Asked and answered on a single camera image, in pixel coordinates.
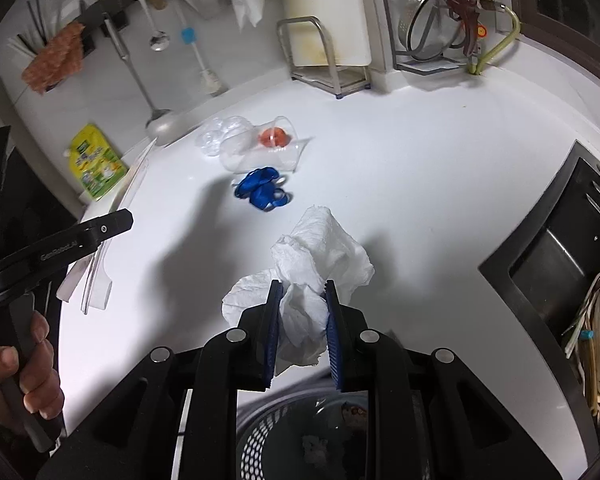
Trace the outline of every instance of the yellow pouch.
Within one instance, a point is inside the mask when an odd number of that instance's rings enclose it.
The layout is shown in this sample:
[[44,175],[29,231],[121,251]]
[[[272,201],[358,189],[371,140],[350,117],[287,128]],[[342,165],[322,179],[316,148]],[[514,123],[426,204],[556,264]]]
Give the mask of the yellow pouch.
[[126,174],[126,166],[93,124],[87,124],[72,140],[69,169],[94,200]]

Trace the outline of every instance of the metal spoon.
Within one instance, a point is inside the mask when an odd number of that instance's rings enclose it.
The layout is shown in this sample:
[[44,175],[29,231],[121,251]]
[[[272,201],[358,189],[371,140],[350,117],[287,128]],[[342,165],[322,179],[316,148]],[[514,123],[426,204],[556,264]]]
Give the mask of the metal spoon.
[[171,110],[156,108],[154,102],[151,101],[149,94],[140,81],[140,77],[138,76],[138,72],[136,72],[135,67],[131,63],[131,56],[129,54],[129,50],[126,48],[126,44],[122,41],[122,37],[119,35],[118,30],[115,25],[111,21],[111,17],[108,14],[104,15],[104,23],[107,26],[107,30],[109,31],[109,37],[111,38],[111,43],[116,49],[118,56],[120,59],[126,64],[126,67],[131,72],[138,88],[140,89],[140,93],[144,100],[146,101],[149,108],[151,108],[151,118],[146,122],[146,131],[149,138],[158,139],[157,144],[163,145],[172,142],[173,140],[179,137],[179,131],[177,129],[180,127],[178,124],[178,115],[172,112]]
[[142,10],[144,10],[146,18],[149,20],[149,25],[151,25],[151,28],[154,30],[154,34],[149,40],[149,46],[151,47],[151,50],[155,50],[156,52],[164,50],[169,46],[169,35],[161,30],[158,30],[158,28],[155,26],[154,17],[151,15],[151,11],[146,4],[146,0],[136,1],[140,2],[140,5],[142,5]]

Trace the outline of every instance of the yellow hose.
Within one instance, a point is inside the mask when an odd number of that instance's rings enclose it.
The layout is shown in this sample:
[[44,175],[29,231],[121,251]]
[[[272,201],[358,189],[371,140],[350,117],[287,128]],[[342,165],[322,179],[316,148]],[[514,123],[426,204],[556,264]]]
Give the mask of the yellow hose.
[[504,39],[494,46],[490,51],[488,51],[484,56],[480,58],[478,61],[478,65],[470,64],[469,65],[469,73],[474,75],[480,75],[482,73],[482,69],[494,56],[502,52],[509,43],[511,43],[516,36],[520,33],[520,20],[516,16],[516,13],[513,10],[509,9],[506,5],[503,5],[502,8],[504,11],[511,17],[511,21],[513,23],[513,30],[507,34]]

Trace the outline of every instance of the white cutting board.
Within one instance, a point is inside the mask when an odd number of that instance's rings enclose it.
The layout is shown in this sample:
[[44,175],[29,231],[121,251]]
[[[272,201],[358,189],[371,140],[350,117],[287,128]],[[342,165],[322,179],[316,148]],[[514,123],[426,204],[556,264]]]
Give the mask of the white cutting board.
[[[286,18],[315,16],[333,41],[337,65],[367,66],[371,49],[362,0],[283,0]],[[320,35],[311,23],[289,26],[296,66],[327,65]]]

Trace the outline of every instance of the blue ribbon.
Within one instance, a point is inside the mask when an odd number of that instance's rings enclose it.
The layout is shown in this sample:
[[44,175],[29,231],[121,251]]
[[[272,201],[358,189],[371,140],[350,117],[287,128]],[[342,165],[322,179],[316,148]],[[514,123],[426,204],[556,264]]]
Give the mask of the blue ribbon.
[[249,202],[263,211],[286,205],[289,196],[273,183],[279,178],[280,174],[275,168],[253,170],[238,184],[234,195],[238,198],[249,197]]

